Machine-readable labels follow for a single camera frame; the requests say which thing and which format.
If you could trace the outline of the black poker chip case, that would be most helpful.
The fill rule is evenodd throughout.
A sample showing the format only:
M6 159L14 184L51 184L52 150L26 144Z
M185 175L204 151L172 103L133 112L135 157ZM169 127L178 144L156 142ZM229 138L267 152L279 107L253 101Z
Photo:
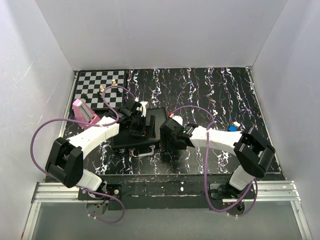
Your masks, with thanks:
M111 138L111 149L116 153L129 153L133 157L151 156L160 149L160 127L168 115L164 107L149 108L144 120L132 124Z

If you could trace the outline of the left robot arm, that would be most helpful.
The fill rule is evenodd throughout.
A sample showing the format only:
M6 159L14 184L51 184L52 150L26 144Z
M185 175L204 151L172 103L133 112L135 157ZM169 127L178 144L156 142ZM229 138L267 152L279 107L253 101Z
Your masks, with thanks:
M70 138L57 138L52 145L46 172L67 188L80 187L89 190L95 200L106 196L106 187L97 174L84 169L83 161L86 156L106 140L117 136L123 131L130 135L146 137L154 126L146 127L147 101L129 99L117 110L109 110L96 123L77 121L85 125L83 132Z

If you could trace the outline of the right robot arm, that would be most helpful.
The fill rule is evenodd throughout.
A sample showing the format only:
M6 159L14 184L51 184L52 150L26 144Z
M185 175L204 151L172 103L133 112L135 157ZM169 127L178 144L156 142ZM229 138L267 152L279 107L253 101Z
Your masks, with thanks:
M160 147L163 151L209 147L236 156L240 165L226 183L227 195L232 199L243 195L254 178L266 175L276 153L254 127L245 131L222 131L191 123L182 126L173 118L167 118L160 127Z

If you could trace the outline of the pink wedge box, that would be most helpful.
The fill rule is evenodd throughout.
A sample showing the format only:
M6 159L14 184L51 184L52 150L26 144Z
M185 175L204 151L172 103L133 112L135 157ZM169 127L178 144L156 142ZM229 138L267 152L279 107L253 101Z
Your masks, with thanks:
M72 103L72 109L75 120L81 122L78 125L83 130L87 130L91 127L88 124L97 124L101 120L101 118L80 99L76 99Z

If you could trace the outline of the checkerboard mat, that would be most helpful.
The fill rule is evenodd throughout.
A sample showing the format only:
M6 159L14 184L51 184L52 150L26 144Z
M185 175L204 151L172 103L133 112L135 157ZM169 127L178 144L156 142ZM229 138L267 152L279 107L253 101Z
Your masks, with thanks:
M124 102L123 89L109 88L114 84L125 87L127 71L120 70L83 70L79 71L73 93L74 100L81 100L94 111L107 109L105 103L118 108Z

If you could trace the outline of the blue and white block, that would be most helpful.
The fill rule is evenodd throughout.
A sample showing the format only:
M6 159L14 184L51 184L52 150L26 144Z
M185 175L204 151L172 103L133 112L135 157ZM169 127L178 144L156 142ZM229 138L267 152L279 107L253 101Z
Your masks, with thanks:
M241 124L237 121L233 122L232 125L228 128L229 132L236 132L240 128Z

